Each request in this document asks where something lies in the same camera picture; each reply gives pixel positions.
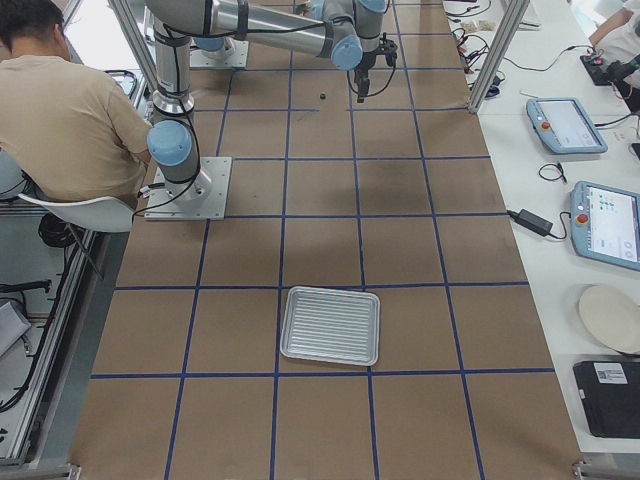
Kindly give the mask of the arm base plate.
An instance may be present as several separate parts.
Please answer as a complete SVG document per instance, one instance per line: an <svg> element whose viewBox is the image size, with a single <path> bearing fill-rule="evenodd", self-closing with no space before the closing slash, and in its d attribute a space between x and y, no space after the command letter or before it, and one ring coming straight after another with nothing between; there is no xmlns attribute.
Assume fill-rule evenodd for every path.
<svg viewBox="0 0 640 480"><path fill-rule="evenodd" d="M194 37L190 47L190 67L195 70L244 69L248 51L247 41L229 37Z"/></svg>
<svg viewBox="0 0 640 480"><path fill-rule="evenodd" d="M186 186L166 183L159 167L154 182L163 183L153 189L148 197L148 210L143 212L149 221L223 220L225 218L231 157L201 157L198 177L189 190L177 196Z"/></svg>

